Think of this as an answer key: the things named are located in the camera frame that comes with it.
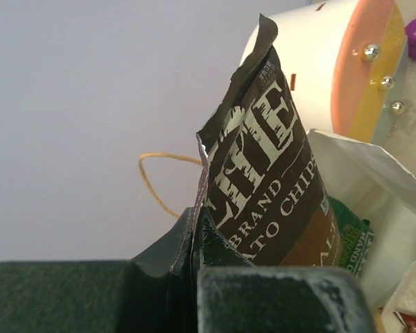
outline silver bead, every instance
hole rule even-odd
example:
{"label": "silver bead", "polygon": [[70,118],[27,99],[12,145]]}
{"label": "silver bead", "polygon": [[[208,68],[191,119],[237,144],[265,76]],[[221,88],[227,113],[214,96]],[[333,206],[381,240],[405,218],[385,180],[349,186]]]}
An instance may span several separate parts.
{"label": "silver bead", "polygon": [[368,44],[362,52],[362,60],[370,62],[376,60],[381,54],[381,47],[378,44]]}
{"label": "silver bead", "polygon": [[406,111],[405,105],[401,101],[395,101],[391,104],[390,112],[395,116],[400,116]]}
{"label": "silver bead", "polygon": [[381,80],[379,89],[384,90],[384,91],[389,90],[395,86],[395,82],[396,80],[392,76],[390,75],[384,76]]}

